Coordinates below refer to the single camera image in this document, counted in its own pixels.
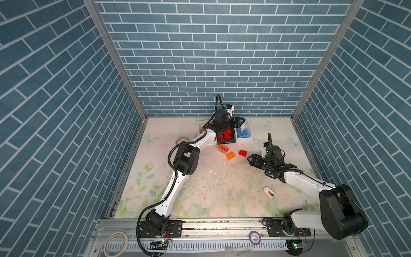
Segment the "red lego diagonal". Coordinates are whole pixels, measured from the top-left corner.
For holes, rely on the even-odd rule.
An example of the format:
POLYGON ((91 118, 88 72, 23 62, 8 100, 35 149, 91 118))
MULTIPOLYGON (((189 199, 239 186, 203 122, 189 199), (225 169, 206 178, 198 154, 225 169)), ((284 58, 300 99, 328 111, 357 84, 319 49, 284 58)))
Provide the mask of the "red lego diagonal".
POLYGON ((232 130, 231 129, 224 130, 223 135, 224 135, 224 138, 231 139, 232 138, 232 130))

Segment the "orange lego top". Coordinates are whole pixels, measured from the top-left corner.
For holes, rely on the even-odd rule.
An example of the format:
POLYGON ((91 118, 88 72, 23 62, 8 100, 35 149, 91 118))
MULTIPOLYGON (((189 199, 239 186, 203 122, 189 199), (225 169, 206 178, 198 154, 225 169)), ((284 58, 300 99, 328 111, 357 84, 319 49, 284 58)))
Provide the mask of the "orange lego top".
POLYGON ((229 148, 224 145, 219 145, 218 150, 223 154, 227 154, 229 152, 229 148))

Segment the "red curved lego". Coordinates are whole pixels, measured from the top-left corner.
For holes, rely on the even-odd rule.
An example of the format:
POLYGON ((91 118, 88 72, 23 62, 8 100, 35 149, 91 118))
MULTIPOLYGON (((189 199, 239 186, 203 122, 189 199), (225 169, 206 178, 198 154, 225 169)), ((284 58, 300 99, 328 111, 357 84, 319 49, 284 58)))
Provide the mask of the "red curved lego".
POLYGON ((246 157, 246 156, 247 156, 247 152, 246 152, 246 151, 243 151, 243 150, 240 150, 240 151, 239 151, 239 155, 246 157))

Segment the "blue lego bottom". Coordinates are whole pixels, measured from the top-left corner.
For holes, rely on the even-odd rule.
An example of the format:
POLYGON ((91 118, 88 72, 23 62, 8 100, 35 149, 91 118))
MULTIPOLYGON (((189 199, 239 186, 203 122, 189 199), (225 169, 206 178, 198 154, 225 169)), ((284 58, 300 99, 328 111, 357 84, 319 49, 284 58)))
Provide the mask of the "blue lego bottom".
POLYGON ((243 131, 244 133, 248 133, 249 135, 250 135, 250 133, 249 133, 249 130, 246 128, 246 129, 244 129, 244 131, 243 131))

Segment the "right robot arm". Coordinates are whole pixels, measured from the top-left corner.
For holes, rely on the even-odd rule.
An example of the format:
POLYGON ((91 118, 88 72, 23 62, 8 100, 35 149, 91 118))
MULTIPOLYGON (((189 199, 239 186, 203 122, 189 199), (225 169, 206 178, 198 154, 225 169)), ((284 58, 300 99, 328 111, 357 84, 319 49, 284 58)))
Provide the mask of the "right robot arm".
POLYGON ((249 165, 263 170, 270 178, 300 189, 320 204, 318 212, 295 209, 284 214, 282 227, 286 234, 292 235, 301 229, 323 230, 341 240, 368 228, 367 215, 348 185, 321 181, 286 163, 285 154, 278 146, 266 142, 264 151, 265 156, 250 155, 249 165))

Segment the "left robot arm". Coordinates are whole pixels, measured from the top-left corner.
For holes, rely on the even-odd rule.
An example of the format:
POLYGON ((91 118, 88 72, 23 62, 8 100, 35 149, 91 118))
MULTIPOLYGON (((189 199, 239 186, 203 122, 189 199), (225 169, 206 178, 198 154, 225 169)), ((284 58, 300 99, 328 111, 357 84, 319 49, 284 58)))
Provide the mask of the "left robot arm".
POLYGON ((148 224, 162 233, 170 218, 174 202, 183 187, 198 166, 200 151, 204 146, 214 142, 224 130, 240 128, 245 119, 234 117, 234 106, 226 105, 217 109, 211 119, 202 127, 203 132, 192 141, 183 141, 173 147, 168 155, 168 164, 173 170, 171 180, 158 203, 142 211, 148 212, 148 224))

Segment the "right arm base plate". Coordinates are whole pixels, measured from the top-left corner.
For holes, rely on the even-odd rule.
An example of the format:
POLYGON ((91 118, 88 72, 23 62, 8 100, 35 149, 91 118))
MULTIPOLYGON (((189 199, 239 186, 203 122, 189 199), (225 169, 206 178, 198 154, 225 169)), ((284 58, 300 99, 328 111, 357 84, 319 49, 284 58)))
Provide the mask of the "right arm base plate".
POLYGON ((310 237, 309 229, 299 229, 285 218, 266 217, 261 223, 266 227, 269 237, 310 237))

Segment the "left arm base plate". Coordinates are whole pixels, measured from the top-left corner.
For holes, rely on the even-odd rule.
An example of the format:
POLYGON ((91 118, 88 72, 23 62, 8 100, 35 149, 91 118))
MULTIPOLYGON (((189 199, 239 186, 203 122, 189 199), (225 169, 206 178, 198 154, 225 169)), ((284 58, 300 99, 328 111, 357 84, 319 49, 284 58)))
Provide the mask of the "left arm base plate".
POLYGON ((150 221, 141 221, 137 233, 140 238, 180 238, 182 235, 182 228, 182 220, 168 220, 158 226, 150 221))

